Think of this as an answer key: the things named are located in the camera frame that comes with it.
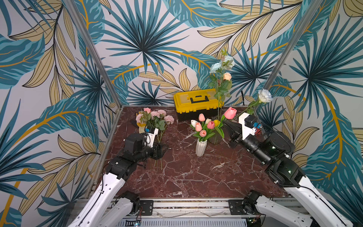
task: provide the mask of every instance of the white rose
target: white rose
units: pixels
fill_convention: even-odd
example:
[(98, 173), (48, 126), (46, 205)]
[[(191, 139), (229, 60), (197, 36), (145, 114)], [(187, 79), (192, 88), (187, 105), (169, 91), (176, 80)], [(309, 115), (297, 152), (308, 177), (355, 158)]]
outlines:
[(222, 66), (222, 62), (220, 61), (220, 62), (218, 62), (218, 63), (216, 63), (216, 64), (213, 64), (212, 66), (211, 66), (211, 70), (210, 70), (210, 72), (209, 73), (216, 73), (217, 72), (217, 70), (219, 69), (219, 68), (221, 68), (221, 66)]
[(273, 100), (271, 93), (266, 89), (258, 91), (258, 99), (260, 102), (271, 102)]
[(190, 123), (195, 128), (195, 125), (197, 124), (197, 121), (196, 120), (191, 120)]

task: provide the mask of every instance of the tulip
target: tulip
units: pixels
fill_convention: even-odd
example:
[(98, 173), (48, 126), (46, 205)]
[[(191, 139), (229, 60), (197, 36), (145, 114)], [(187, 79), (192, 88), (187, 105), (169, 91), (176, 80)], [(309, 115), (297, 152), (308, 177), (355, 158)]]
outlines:
[(191, 120), (190, 121), (190, 124), (195, 128), (195, 125), (197, 124), (198, 122), (196, 120)]
[(218, 127), (218, 125), (221, 123), (221, 122), (220, 122), (220, 121), (218, 121), (218, 120), (214, 120), (213, 122), (214, 122), (214, 126), (215, 126), (215, 127)]
[(147, 113), (150, 113), (151, 109), (150, 108), (144, 108), (144, 111), (147, 112)]
[(205, 121), (204, 114), (200, 114), (200, 115), (199, 115), (199, 121)]
[(258, 91), (258, 99), (260, 103), (272, 102), (273, 100), (271, 93), (266, 89), (261, 89)]
[(232, 76), (231, 76), (231, 74), (230, 74), (230, 73), (224, 73), (224, 74), (223, 74), (223, 79), (224, 79), (224, 80), (231, 80), (231, 79), (232, 79)]
[(197, 122), (197, 124), (195, 124), (195, 130), (196, 131), (201, 131), (202, 130), (202, 125), (199, 122)]
[(205, 137), (205, 136), (207, 135), (207, 131), (205, 131), (205, 130), (201, 130), (201, 131), (200, 131), (200, 133), (199, 133), (199, 135), (200, 135), (201, 137)]
[(233, 119), (235, 116), (236, 116), (236, 113), (237, 113), (237, 110), (230, 107), (228, 108), (228, 110), (226, 110), (226, 112), (224, 113), (224, 116), (227, 118), (227, 119)]
[(207, 124), (207, 128), (209, 129), (214, 129), (215, 125), (214, 125), (214, 121), (211, 121)]

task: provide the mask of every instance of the white vase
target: white vase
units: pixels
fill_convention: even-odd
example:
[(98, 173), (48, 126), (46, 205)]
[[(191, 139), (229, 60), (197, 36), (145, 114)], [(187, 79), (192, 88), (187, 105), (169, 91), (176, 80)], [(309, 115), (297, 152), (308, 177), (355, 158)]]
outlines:
[(207, 141), (199, 141), (197, 140), (197, 146), (195, 147), (195, 154), (197, 156), (202, 156), (205, 151), (205, 147), (207, 146)]

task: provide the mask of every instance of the black mounting plate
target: black mounting plate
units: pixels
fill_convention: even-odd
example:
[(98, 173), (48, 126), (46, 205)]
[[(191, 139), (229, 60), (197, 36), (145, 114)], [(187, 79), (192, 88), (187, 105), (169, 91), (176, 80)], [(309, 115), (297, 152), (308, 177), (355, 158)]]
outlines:
[(154, 206), (153, 200), (140, 200), (140, 206), (142, 207), (141, 215), (142, 216), (151, 216), (152, 209)]
[(230, 199), (228, 200), (228, 207), (231, 215), (243, 215), (243, 200), (242, 199)]

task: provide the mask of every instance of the toolbox handle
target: toolbox handle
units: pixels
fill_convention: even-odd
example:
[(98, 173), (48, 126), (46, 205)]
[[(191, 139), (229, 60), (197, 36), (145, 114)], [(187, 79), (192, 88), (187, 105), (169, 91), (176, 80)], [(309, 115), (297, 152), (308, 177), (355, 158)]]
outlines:
[(193, 101), (193, 98), (190, 98), (190, 101), (192, 103), (197, 103), (197, 102), (209, 102), (208, 96), (205, 96), (205, 100), (199, 100), (199, 101)]

